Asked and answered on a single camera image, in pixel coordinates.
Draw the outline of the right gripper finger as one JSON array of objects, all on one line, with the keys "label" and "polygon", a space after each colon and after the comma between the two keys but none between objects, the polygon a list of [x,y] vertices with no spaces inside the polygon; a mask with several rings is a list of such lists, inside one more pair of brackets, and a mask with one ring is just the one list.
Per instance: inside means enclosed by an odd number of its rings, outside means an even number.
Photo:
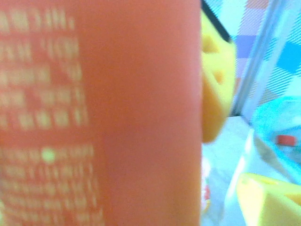
[{"label": "right gripper finger", "polygon": [[203,146],[204,226],[301,223],[301,3],[208,0],[237,46],[234,97]]}]

